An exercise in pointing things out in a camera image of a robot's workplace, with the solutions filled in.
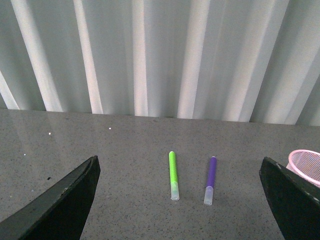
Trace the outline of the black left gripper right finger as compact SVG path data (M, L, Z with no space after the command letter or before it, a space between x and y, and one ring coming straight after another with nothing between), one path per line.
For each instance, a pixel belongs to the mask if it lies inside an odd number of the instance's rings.
M264 157L259 177L284 239L318 240L320 189L269 157Z

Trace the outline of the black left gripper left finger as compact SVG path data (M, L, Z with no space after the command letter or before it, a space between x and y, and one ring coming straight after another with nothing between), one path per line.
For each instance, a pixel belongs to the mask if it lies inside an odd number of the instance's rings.
M78 240L100 177L92 156L29 204L0 223L2 240Z

